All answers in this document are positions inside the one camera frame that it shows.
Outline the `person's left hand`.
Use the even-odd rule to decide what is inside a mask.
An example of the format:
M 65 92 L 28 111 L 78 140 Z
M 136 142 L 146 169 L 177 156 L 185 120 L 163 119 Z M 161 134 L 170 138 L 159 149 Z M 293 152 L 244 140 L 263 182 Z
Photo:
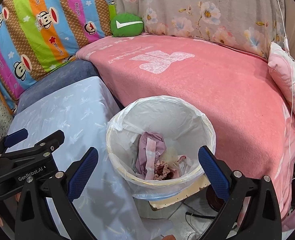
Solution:
M 18 207 L 18 200 L 16 196 L 9 197 L 5 200 L 0 200 L 0 226 L 3 227 L 5 224 L 14 231 L 15 230 L 15 219 Z

